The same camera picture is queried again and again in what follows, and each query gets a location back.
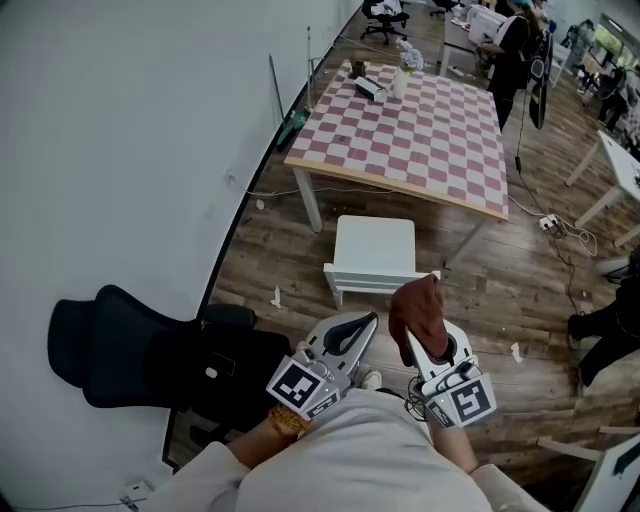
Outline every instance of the black cable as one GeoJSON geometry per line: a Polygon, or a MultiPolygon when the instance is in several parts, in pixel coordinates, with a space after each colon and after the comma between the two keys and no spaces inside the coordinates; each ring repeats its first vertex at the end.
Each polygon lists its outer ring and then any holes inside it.
{"type": "MultiPolygon", "coordinates": [[[[527,182],[524,181],[524,178],[522,177],[522,174],[518,173],[518,176],[520,177],[520,180],[522,180],[522,183],[524,184],[524,188],[527,190],[527,192],[529,192],[529,195],[531,196],[533,201],[536,203],[536,206],[540,209],[540,211],[542,213],[544,213],[545,216],[548,217],[547,212],[545,212],[544,209],[542,208],[542,206],[540,206],[540,203],[538,203],[538,200],[536,199],[536,196],[534,196],[533,192],[531,192],[531,190],[529,189],[529,186],[527,185],[527,182]]],[[[562,257],[562,254],[560,253],[560,248],[558,247],[558,243],[556,242],[556,237],[553,236],[550,231],[549,231],[549,235],[551,236],[551,241],[553,242],[553,246],[556,249],[556,253],[558,254],[558,258],[560,258],[560,261],[562,261],[562,263],[564,263],[567,267],[569,267],[571,269],[571,273],[569,274],[569,284],[567,285],[566,295],[567,295],[567,297],[569,297],[569,300],[571,301],[571,305],[573,306],[573,310],[576,312],[576,315],[579,315],[581,312],[578,310],[578,306],[576,306],[576,303],[573,300],[573,297],[571,296],[571,285],[573,284],[573,276],[576,273],[576,266],[573,263],[565,260],[562,257]]]]}
{"type": "Polygon", "coordinates": [[[411,388],[411,384],[414,381],[418,381],[419,378],[420,378],[419,375],[415,375],[409,380],[409,383],[407,384],[407,396],[409,398],[407,398],[404,401],[404,409],[405,409],[405,411],[407,411],[411,415],[411,417],[414,420],[422,422],[422,423],[426,423],[427,419],[424,416],[424,401],[423,401],[423,398],[422,398],[421,395],[418,395],[418,394],[414,393],[413,389],[411,388]],[[418,409],[418,406],[422,406],[422,412],[418,409]]]}
{"type": "MultiPolygon", "coordinates": [[[[516,169],[518,170],[518,177],[522,181],[522,184],[524,185],[524,188],[527,190],[527,192],[529,193],[529,195],[531,196],[533,201],[536,203],[536,206],[538,207],[538,209],[545,215],[545,217],[548,217],[549,215],[544,210],[544,208],[542,208],[542,206],[540,206],[540,203],[536,199],[536,196],[533,195],[533,192],[531,192],[531,189],[527,185],[527,182],[524,181],[524,178],[522,177],[522,164],[520,162],[520,143],[522,142],[522,130],[524,128],[524,118],[525,118],[525,115],[526,115],[526,111],[525,111],[526,99],[527,99],[526,91],[525,91],[525,94],[524,94],[524,98],[525,99],[522,102],[522,123],[520,125],[520,138],[518,139],[518,147],[516,149],[516,169]]],[[[573,297],[571,296],[571,285],[573,284],[573,277],[574,277],[574,275],[576,273],[576,266],[573,263],[565,260],[562,257],[562,254],[560,253],[560,248],[558,247],[558,243],[556,242],[557,239],[565,237],[566,235],[563,234],[560,230],[557,230],[555,233],[551,233],[551,230],[547,230],[547,231],[548,231],[549,235],[551,236],[551,241],[553,242],[553,246],[556,249],[556,253],[558,254],[558,258],[560,258],[560,261],[562,261],[562,263],[564,263],[566,266],[568,266],[571,269],[571,273],[569,274],[569,284],[567,285],[566,295],[567,295],[567,297],[569,297],[569,301],[571,301],[571,305],[573,306],[573,310],[576,312],[576,315],[579,315],[579,314],[581,314],[581,312],[578,310],[578,306],[576,306],[576,303],[573,300],[573,297]]]]}
{"type": "Polygon", "coordinates": [[[66,505],[64,507],[52,507],[52,508],[29,508],[29,507],[13,507],[15,510],[41,510],[41,511],[45,511],[45,510],[67,510],[70,508],[80,508],[80,507],[116,507],[118,505],[123,505],[123,506],[127,506],[127,504],[130,503],[138,503],[139,501],[145,501],[147,498],[140,498],[139,500],[131,500],[128,501],[126,504],[122,501],[118,502],[118,503],[101,503],[98,505],[66,505]]]}

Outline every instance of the brown cloth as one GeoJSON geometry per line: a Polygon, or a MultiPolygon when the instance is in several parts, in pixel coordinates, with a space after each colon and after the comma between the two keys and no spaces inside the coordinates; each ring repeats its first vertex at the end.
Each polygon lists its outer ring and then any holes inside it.
{"type": "Polygon", "coordinates": [[[391,299],[389,333],[398,344],[405,366],[413,366],[406,328],[433,357],[447,350],[447,330],[442,319],[442,294],[433,274],[399,288],[391,299]]]}

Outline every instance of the office desk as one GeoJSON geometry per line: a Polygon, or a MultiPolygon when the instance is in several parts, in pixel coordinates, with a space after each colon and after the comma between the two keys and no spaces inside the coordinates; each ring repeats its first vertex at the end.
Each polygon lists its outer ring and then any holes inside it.
{"type": "MultiPolygon", "coordinates": [[[[589,152],[582,159],[582,162],[574,169],[569,176],[565,184],[571,187],[575,181],[582,176],[587,169],[600,147],[604,147],[605,153],[611,164],[613,170],[613,176],[615,178],[615,184],[598,200],[591,208],[589,208],[580,217],[575,226],[581,228],[587,222],[589,222],[595,215],[597,215],[605,206],[615,203],[623,193],[629,194],[633,199],[640,202],[640,187],[636,185],[635,176],[640,174],[640,162],[627,153],[620,145],[614,141],[611,137],[603,132],[598,132],[598,140],[589,150],[589,152]]],[[[616,247],[620,247],[626,243],[630,238],[640,233],[640,226],[635,227],[626,235],[618,238],[613,244],[616,247]]]]}
{"type": "Polygon", "coordinates": [[[442,61],[440,76],[447,76],[447,68],[451,58],[451,50],[457,50],[473,55],[476,45],[469,41],[469,32],[451,23],[453,14],[448,12],[444,16],[444,39],[442,41],[442,61]]]}
{"type": "MultiPolygon", "coordinates": [[[[389,88],[396,68],[369,64],[389,88]]],[[[489,221],[507,220],[507,176],[493,97],[416,72],[403,100],[373,103],[355,90],[348,61],[334,76],[284,163],[293,168],[312,229],[322,219],[309,173],[356,181],[464,208],[478,221],[447,257],[468,252],[489,221]]]]}

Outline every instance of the table leg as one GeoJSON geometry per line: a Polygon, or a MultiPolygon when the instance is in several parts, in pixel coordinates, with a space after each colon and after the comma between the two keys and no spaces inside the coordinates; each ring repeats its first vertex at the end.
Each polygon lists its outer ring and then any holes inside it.
{"type": "Polygon", "coordinates": [[[320,217],[320,210],[318,209],[316,193],[314,192],[313,184],[311,183],[311,176],[309,176],[308,172],[301,171],[300,169],[294,169],[293,174],[296,177],[298,188],[302,194],[304,207],[307,209],[311,229],[316,233],[322,233],[322,217],[320,217]]]}
{"type": "Polygon", "coordinates": [[[603,195],[596,204],[589,208],[586,213],[576,221],[575,226],[577,228],[581,228],[582,226],[584,226],[593,217],[595,217],[598,212],[600,212],[600,210],[602,210],[612,201],[615,201],[620,194],[622,194],[622,190],[620,190],[615,185],[611,187],[609,191],[605,195],[603,195]]]}
{"type": "Polygon", "coordinates": [[[478,223],[473,227],[467,236],[464,237],[462,243],[453,252],[453,254],[447,256],[444,261],[444,267],[451,269],[454,265],[469,252],[469,249],[473,246],[474,242],[482,236],[484,228],[489,224],[487,219],[480,219],[478,223]]]}
{"type": "Polygon", "coordinates": [[[442,50],[442,63],[440,64],[440,76],[447,76],[447,68],[449,67],[449,59],[451,58],[451,46],[445,44],[442,50]]]}
{"type": "Polygon", "coordinates": [[[602,455],[602,452],[598,450],[583,448],[575,444],[559,443],[550,437],[539,437],[537,444],[547,450],[553,450],[554,452],[564,453],[565,455],[571,455],[572,457],[578,457],[580,459],[592,460],[593,462],[597,462],[602,455]]]}
{"type": "Polygon", "coordinates": [[[623,436],[635,436],[640,434],[640,428],[638,427],[605,427],[602,426],[598,430],[601,434],[620,434],[623,436]]]}
{"type": "Polygon", "coordinates": [[[613,245],[616,247],[620,247],[621,245],[626,244],[629,240],[631,240],[634,236],[640,235],[640,224],[638,224],[635,228],[629,231],[626,235],[622,235],[618,238],[613,245]]]}
{"type": "Polygon", "coordinates": [[[573,185],[575,183],[575,181],[582,176],[582,173],[585,171],[585,169],[587,167],[589,167],[589,164],[591,163],[591,160],[593,160],[593,157],[595,156],[596,152],[598,151],[598,149],[600,148],[600,138],[598,137],[598,140],[596,141],[596,143],[591,147],[591,149],[589,150],[589,152],[584,156],[584,158],[582,159],[582,162],[580,162],[578,164],[578,167],[576,167],[574,169],[574,171],[571,173],[571,176],[569,176],[566,181],[564,182],[564,184],[567,187],[570,187],[571,185],[573,185]]]}

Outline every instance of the wooden floor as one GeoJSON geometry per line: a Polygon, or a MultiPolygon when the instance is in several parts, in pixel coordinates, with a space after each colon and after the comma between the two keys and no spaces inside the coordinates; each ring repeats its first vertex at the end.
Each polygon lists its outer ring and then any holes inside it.
{"type": "MultiPolygon", "coordinates": [[[[409,40],[435,64],[443,34],[443,22],[430,18],[425,8],[409,5],[412,18],[409,40]]],[[[360,42],[364,20],[357,15],[345,35],[360,42]]],[[[376,35],[365,41],[393,53],[376,35]]],[[[339,40],[318,72],[322,91],[343,59],[355,50],[354,43],[339,40]]],[[[394,57],[364,51],[366,58],[395,63],[394,57]]],[[[430,72],[437,72],[432,66],[430,72]]],[[[465,81],[483,86],[482,79],[465,81]]],[[[547,210],[573,222],[612,184],[604,155],[573,188],[564,179],[596,140],[595,108],[585,109],[576,85],[563,77],[551,91],[547,121],[541,131],[527,116],[520,155],[522,176],[547,210]]],[[[529,209],[535,205],[515,170],[514,156],[520,133],[522,101],[514,103],[503,141],[508,170],[509,194],[529,209]]],[[[293,176],[282,165],[284,154],[273,153],[256,191],[295,190],[293,176]]],[[[316,188],[353,188],[353,183],[314,177],[316,188]]],[[[259,210],[251,199],[234,234],[216,281],[212,302],[243,304],[260,318],[258,327],[289,337],[295,345],[316,322],[336,313],[322,266],[331,262],[336,221],[340,215],[407,218],[414,221],[417,270],[442,266],[444,256],[460,243],[473,226],[472,214],[400,194],[319,192],[324,219],[322,234],[309,228],[299,194],[261,198],[259,210]],[[286,309],[276,309],[269,300],[275,286],[286,309]]],[[[637,224],[637,209],[624,200],[597,216],[588,228],[598,238],[596,259],[623,255],[632,246],[614,249],[612,241],[637,224]]],[[[587,257],[574,238],[558,241],[565,258],[576,266],[571,287],[578,307],[589,312],[611,302],[615,287],[595,275],[594,259],[587,257]]],[[[566,346],[566,321],[573,309],[565,291],[570,271],[557,257],[550,238],[537,227],[535,218],[510,204],[509,222],[486,232],[473,254],[455,271],[443,272],[445,317],[463,328],[483,371],[490,372],[498,400],[498,412],[468,428],[479,458],[497,464],[536,498],[553,510],[570,509],[586,482],[590,466],[535,446],[540,436],[595,446],[619,441],[597,436],[600,425],[630,425],[640,397],[640,358],[629,356],[603,371],[588,395],[575,396],[576,356],[566,346]],[[517,364],[510,347],[518,342],[524,362],[517,364]]],[[[388,336],[388,300],[367,295],[345,295],[345,310],[377,311],[383,321],[366,362],[382,371],[385,387],[406,394],[415,373],[405,368],[388,336]]],[[[197,453],[188,440],[192,423],[210,424],[193,414],[179,415],[170,457],[179,465],[197,453]]]]}

